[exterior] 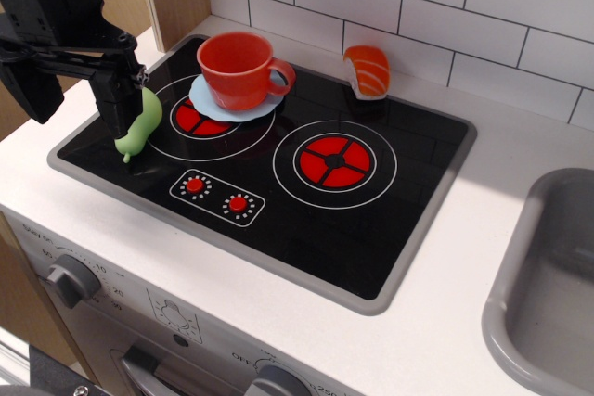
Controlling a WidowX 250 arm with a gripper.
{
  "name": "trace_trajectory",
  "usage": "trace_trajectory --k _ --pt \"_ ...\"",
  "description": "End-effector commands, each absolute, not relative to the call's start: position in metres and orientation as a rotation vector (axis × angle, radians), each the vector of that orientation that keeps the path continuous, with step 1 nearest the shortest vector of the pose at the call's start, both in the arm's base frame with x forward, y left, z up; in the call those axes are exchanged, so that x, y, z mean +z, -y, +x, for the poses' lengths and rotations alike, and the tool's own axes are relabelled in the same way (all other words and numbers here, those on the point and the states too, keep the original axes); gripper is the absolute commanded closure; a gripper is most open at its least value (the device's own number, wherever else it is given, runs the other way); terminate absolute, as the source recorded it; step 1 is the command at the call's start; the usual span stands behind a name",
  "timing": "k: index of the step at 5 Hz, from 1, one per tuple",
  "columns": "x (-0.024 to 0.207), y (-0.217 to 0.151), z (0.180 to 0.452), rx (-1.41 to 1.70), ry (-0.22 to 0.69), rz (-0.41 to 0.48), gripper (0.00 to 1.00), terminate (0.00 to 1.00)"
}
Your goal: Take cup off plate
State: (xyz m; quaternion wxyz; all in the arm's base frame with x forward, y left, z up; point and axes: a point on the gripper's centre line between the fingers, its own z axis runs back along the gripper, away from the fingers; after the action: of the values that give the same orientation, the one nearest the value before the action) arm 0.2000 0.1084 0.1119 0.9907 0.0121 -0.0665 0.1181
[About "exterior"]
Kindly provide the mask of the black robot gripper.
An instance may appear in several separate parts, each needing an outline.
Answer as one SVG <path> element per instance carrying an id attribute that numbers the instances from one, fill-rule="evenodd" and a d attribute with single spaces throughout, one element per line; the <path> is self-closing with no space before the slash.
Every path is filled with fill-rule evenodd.
<path id="1" fill-rule="evenodd" d="M 120 139 L 143 111 L 149 77 L 134 55 L 136 39 L 110 24 L 103 6 L 104 0 L 1 0 L 1 81 L 27 115 L 44 124 L 64 100 L 61 85 L 23 60 L 102 54 L 90 86 L 110 135 Z"/>

